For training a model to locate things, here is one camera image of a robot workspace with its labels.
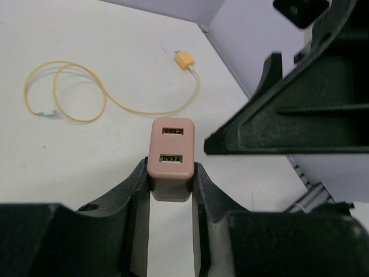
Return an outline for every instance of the usb port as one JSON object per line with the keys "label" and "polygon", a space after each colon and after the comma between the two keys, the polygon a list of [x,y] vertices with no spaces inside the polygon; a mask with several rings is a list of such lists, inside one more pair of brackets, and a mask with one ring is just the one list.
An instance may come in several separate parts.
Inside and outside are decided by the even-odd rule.
{"label": "usb port", "polygon": [[163,128],[163,134],[183,134],[183,129]]}
{"label": "usb port", "polygon": [[160,155],[160,163],[182,163],[182,155]]}

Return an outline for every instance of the white tabletop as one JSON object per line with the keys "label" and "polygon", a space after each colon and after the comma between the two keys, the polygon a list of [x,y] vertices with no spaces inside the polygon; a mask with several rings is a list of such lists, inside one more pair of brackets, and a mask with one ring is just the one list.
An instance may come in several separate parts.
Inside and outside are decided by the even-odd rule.
{"label": "white tabletop", "polygon": [[[194,23],[91,0],[2,0],[0,38],[1,202],[60,202],[76,209],[120,183],[148,153],[153,118],[111,102],[86,125],[30,114],[22,86],[33,68],[55,59],[77,62],[95,71],[121,103],[169,110],[195,84],[173,61],[175,50],[195,58],[202,78],[198,97],[176,116],[194,121],[195,159],[212,180],[259,211],[280,211],[306,191],[285,157],[203,153],[205,137],[247,99]],[[53,106],[51,80],[46,75],[31,87],[36,110]],[[58,91],[73,115],[98,111],[101,94],[89,79],[63,74]],[[194,275],[190,210],[190,201],[152,201],[148,276]]]}

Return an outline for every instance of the yellow wire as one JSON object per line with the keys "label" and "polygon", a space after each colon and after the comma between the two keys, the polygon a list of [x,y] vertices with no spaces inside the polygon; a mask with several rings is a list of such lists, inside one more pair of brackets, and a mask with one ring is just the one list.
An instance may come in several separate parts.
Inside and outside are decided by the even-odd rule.
{"label": "yellow wire", "polygon": [[[35,73],[37,71],[39,71],[41,68],[47,66],[47,65],[51,65],[51,64],[54,64],[54,63],[65,63],[65,65],[63,65],[61,68],[59,68],[59,70],[56,72],[55,76],[54,76],[54,79],[52,81],[52,97],[54,98],[54,101],[55,101],[55,104],[57,105],[59,111],[64,115],[66,116],[67,118],[69,118],[70,120],[73,120],[73,121],[76,121],[76,122],[80,122],[80,123],[90,123],[90,122],[93,122],[95,120],[97,120],[98,118],[101,117],[101,115],[104,113],[105,111],[105,108],[106,108],[106,101],[107,101],[107,97],[109,97],[117,106],[119,106],[120,108],[123,108],[125,109],[126,111],[129,111],[131,113],[136,113],[136,114],[145,114],[145,115],[167,115],[167,114],[173,114],[173,113],[177,113],[178,111],[181,111],[183,110],[187,105],[189,105],[193,99],[196,97],[196,95],[198,94],[198,91],[199,91],[199,88],[200,88],[200,83],[201,83],[201,80],[200,80],[200,75],[195,72],[195,71],[192,71],[196,77],[197,77],[197,85],[196,85],[196,88],[193,92],[193,94],[188,98],[188,100],[182,104],[180,107],[176,108],[175,110],[172,110],[172,111],[158,111],[158,112],[155,112],[155,111],[139,111],[139,110],[135,110],[135,109],[132,109],[132,108],[128,108],[126,106],[123,106],[122,104],[120,104],[113,96],[111,96],[111,94],[105,89],[105,86],[103,85],[103,82],[101,81],[101,79],[93,72],[91,71],[90,69],[82,66],[82,65],[79,65],[77,63],[74,63],[74,62],[68,62],[68,61],[51,61],[51,62],[46,62],[38,67],[36,67],[27,77],[27,79],[25,80],[25,83],[24,83],[24,87],[23,87],[23,100],[24,100],[24,104],[27,108],[27,110],[34,114],[34,115],[40,115],[40,113],[38,113],[37,111],[33,110],[31,108],[31,106],[29,105],[29,102],[28,102],[28,87],[29,87],[29,82],[31,80],[31,78],[33,77],[33,75],[35,75]],[[60,73],[62,72],[63,69],[69,67],[69,66],[76,66],[78,68],[81,68],[81,69],[84,69],[85,71],[87,71],[97,82],[97,84],[99,85],[99,87],[101,88],[102,90],[102,93],[103,93],[103,106],[100,110],[100,112],[97,114],[97,116],[91,118],[91,119],[79,119],[79,118],[75,118],[75,117],[72,117],[71,115],[69,115],[63,108],[62,106],[60,105],[59,103],[59,100],[58,100],[58,97],[57,97],[57,81],[58,81],[58,77],[60,75]]]}

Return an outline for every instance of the pink usb charger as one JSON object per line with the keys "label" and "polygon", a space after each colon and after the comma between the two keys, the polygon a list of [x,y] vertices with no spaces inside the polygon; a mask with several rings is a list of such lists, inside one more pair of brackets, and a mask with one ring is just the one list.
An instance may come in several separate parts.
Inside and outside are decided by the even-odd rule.
{"label": "pink usb charger", "polygon": [[195,126],[187,118],[158,118],[152,124],[148,174],[158,201],[185,202],[195,170]]}

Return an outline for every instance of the black plastic mount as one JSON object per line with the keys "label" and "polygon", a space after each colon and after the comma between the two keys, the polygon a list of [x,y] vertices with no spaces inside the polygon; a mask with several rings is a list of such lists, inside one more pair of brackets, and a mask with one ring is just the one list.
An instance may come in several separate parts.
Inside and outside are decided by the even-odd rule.
{"label": "black plastic mount", "polygon": [[301,29],[309,27],[326,9],[327,0],[275,0],[273,6]]}
{"label": "black plastic mount", "polygon": [[[146,277],[149,204],[145,160],[77,212],[2,204],[0,276]],[[369,276],[369,236],[346,204],[250,212],[197,163],[192,207],[196,277]]]}
{"label": "black plastic mount", "polygon": [[272,54],[253,98],[205,140],[205,152],[368,153],[368,12],[367,0],[333,1],[294,70],[282,78],[281,54]]}

